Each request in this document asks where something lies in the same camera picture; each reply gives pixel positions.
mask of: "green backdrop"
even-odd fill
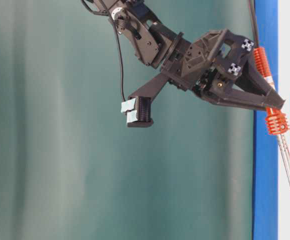
[[[147,0],[194,41],[251,36],[246,1]],[[125,93],[158,71],[122,39]],[[167,85],[120,113],[113,29],[79,0],[0,1],[0,240],[252,238],[253,112]]]

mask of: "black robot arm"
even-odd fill
[[[183,33],[164,26],[144,0],[89,2],[99,9],[97,15],[110,14],[110,22],[129,39],[139,61],[154,69],[161,65],[160,74],[128,97],[129,107],[122,110],[128,127],[153,124],[151,103],[167,82],[215,105],[261,111],[283,107],[284,100],[258,72],[255,44],[247,37],[224,29],[190,43]]]

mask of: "spring-loaded mechanism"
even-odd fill
[[[286,114],[274,108],[267,108],[266,111],[266,123],[270,135],[284,134],[290,129]]]
[[[270,65],[266,56],[265,49],[258,47],[254,49],[255,64],[258,72],[264,77],[268,84],[275,89],[275,84],[272,78]],[[286,114],[278,109],[266,108],[267,117],[266,124],[268,133],[277,137],[277,143],[287,174],[287,179],[290,187],[290,150],[286,141],[286,132],[290,130]]]

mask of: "orange plastic part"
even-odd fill
[[[290,129],[286,114],[273,108],[267,108],[266,110],[266,124],[270,135],[284,134]]]
[[[254,58],[257,70],[264,77],[272,76],[269,61],[266,56],[265,48],[258,47],[254,49]]]

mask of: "orange coil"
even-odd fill
[[[277,109],[267,109],[266,123],[270,135],[284,134],[290,129],[286,114]]]
[[[267,60],[265,48],[258,47],[254,49],[254,58],[255,58],[256,67],[259,73],[264,78],[272,76],[269,61]]]

